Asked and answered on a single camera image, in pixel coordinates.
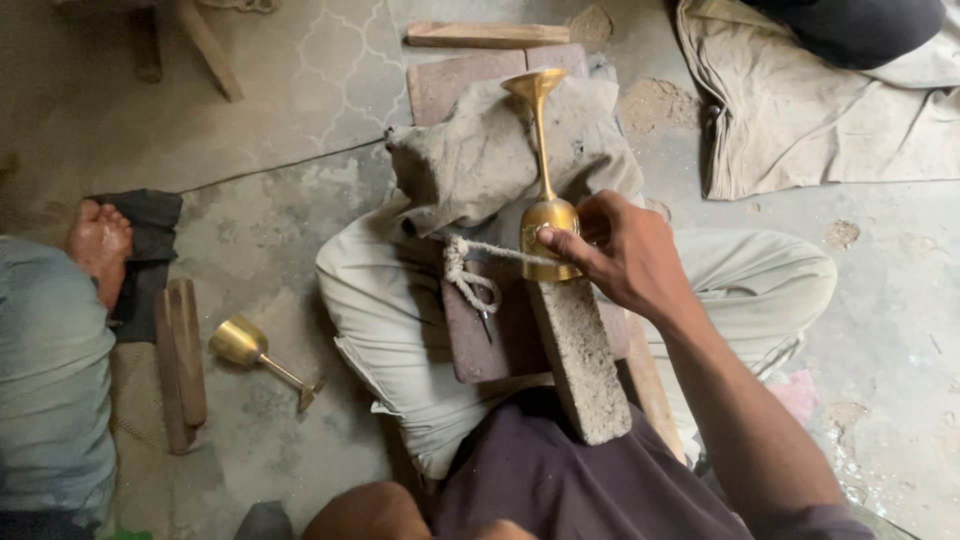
hand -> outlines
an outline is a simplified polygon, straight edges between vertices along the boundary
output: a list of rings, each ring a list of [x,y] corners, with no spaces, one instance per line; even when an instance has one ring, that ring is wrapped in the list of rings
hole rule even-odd
[[[673,230],[660,214],[604,189],[577,207],[581,235],[540,230],[538,240],[577,266],[607,298],[660,327],[702,309],[690,290]]]

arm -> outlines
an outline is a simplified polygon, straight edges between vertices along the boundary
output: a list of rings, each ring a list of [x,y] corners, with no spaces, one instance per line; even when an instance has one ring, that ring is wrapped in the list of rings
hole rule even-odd
[[[607,190],[577,210],[583,237],[545,229],[540,241],[660,330],[717,478],[748,526],[843,504],[820,449],[710,323],[660,215]]]

knee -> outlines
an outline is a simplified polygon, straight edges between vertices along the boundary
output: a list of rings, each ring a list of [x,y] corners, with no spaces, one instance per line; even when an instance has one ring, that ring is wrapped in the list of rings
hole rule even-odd
[[[758,4],[787,24],[813,54],[846,69],[874,69],[920,47],[940,32],[940,0],[830,0]]]
[[[19,352],[8,357],[33,363],[105,355],[112,334],[90,277],[61,250],[18,239],[2,243],[0,346]]]
[[[783,293],[794,296],[794,309],[805,318],[816,318],[827,308],[837,284],[836,262],[817,246],[788,234],[778,234],[784,256],[782,271],[789,276]]]

dust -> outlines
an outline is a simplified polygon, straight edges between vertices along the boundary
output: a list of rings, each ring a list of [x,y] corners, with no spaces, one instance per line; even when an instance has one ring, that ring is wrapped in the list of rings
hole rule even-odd
[[[851,248],[859,237],[859,226],[855,223],[838,219],[827,226],[827,231],[824,233],[824,242],[834,251],[845,252]]]
[[[859,504],[864,504],[871,490],[856,461],[851,430],[867,412],[867,407],[861,404],[846,402],[831,403],[826,411],[829,421],[827,435],[833,445],[833,474],[847,499]]]
[[[628,132],[648,134],[659,124],[696,128],[700,100],[660,79],[643,79],[620,99],[620,119]]]
[[[603,49],[613,33],[613,22],[602,6],[591,5],[579,15],[566,21],[570,41],[581,43],[588,53]]]

wooden stool leg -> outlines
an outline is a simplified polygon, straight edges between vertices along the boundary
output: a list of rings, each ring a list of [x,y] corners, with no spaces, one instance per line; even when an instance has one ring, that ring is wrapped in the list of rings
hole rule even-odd
[[[224,51],[220,48],[217,38],[210,33],[209,27],[200,12],[194,0],[177,0],[177,18],[180,24],[186,30],[186,33],[193,39],[194,44],[204,55],[206,64],[210,66],[210,71],[217,78],[220,89],[231,103],[243,99],[243,89],[236,77],[233,76],[233,69],[224,58]]]
[[[159,83],[163,79],[155,10],[156,8],[151,6],[134,10],[127,15],[134,73],[140,80],[147,83]]]

